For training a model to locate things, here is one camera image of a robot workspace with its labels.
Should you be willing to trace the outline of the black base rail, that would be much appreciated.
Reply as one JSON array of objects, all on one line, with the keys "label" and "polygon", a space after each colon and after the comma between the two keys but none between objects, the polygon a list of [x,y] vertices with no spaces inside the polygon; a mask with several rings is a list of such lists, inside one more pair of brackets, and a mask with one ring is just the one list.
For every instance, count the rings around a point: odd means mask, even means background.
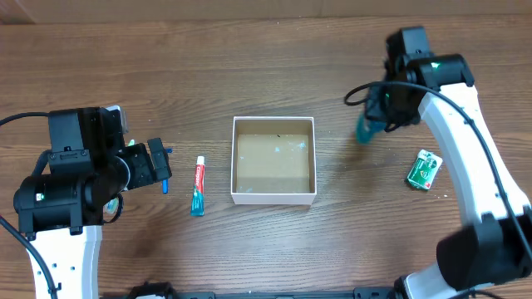
[{"label": "black base rail", "polygon": [[133,287],[127,299],[392,299],[402,298],[393,287],[355,287],[352,291],[311,292],[178,292],[169,282],[145,283]]}]

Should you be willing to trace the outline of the teal mouthwash bottle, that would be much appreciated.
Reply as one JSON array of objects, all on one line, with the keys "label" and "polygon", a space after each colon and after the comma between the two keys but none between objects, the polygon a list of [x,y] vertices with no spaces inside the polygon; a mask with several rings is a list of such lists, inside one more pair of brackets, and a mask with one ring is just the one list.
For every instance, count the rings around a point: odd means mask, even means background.
[{"label": "teal mouthwash bottle", "polygon": [[356,128],[357,142],[362,145],[369,144],[373,136],[376,133],[384,131],[385,128],[385,122],[369,120],[364,114],[360,114]]}]

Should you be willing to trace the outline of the red teal toothpaste tube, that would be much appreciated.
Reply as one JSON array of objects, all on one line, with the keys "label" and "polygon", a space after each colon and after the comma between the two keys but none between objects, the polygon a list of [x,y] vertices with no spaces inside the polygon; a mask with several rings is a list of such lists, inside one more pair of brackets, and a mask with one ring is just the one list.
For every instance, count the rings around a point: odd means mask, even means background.
[{"label": "red teal toothpaste tube", "polygon": [[190,210],[190,214],[194,217],[204,215],[204,172],[205,158],[204,156],[198,156],[195,166],[195,181]]}]

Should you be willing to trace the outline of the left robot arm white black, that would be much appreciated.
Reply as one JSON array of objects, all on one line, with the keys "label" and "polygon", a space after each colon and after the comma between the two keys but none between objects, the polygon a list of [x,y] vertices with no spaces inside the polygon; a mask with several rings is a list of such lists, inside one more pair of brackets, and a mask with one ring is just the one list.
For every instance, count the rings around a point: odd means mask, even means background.
[{"label": "left robot arm white black", "polygon": [[127,145],[117,105],[46,114],[50,149],[13,197],[38,298],[97,298],[104,207],[171,176],[161,139]]}]

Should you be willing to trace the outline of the white cardboard box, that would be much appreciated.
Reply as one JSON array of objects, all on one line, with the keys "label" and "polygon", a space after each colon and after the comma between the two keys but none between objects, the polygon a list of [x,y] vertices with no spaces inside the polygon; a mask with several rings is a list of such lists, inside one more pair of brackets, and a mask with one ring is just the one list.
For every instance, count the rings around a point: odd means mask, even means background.
[{"label": "white cardboard box", "polygon": [[314,129],[308,116],[235,116],[234,203],[310,206],[318,193]]}]

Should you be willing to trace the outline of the green white packet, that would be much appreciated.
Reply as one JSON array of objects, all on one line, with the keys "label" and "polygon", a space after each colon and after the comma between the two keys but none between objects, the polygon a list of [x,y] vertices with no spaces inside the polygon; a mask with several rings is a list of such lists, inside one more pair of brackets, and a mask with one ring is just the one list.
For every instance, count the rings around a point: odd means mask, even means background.
[{"label": "green white packet", "polygon": [[406,177],[406,181],[416,189],[429,190],[442,163],[441,157],[421,149]]}]

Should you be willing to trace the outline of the blue toothbrush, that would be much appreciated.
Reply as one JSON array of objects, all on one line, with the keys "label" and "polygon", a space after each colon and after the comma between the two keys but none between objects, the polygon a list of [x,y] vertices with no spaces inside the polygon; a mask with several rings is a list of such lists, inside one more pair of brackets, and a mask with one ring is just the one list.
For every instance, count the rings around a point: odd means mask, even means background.
[{"label": "blue toothbrush", "polygon": [[[106,142],[106,163],[104,164],[103,170],[100,170],[98,175],[95,177],[92,187],[93,192],[95,193],[93,195],[94,203],[101,211],[105,209],[105,206],[109,202],[113,201],[114,199],[118,200],[115,218],[119,217],[123,209],[124,199],[122,193],[128,191],[125,190],[128,176],[127,165],[120,157],[117,156],[119,150],[126,146],[131,145],[126,145],[124,139],[120,136],[116,140],[108,140]],[[147,151],[150,152],[148,141],[145,147]],[[163,186],[163,194],[167,194],[169,191],[169,179],[160,181],[158,183],[161,183]]]}]

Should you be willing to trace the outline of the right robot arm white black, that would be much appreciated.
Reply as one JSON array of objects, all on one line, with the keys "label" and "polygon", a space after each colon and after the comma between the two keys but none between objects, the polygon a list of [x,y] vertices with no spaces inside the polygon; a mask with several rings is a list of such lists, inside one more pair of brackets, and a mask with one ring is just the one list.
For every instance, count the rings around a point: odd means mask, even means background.
[{"label": "right robot arm white black", "polygon": [[437,56],[423,27],[386,39],[386,75],[364,116],[386,132],[424,121],[456,190],[462,227],[436,247],[428,268],[397,280],[398,298],[464,297],[531,274],[531,203],[505,167],[460,54]]}]

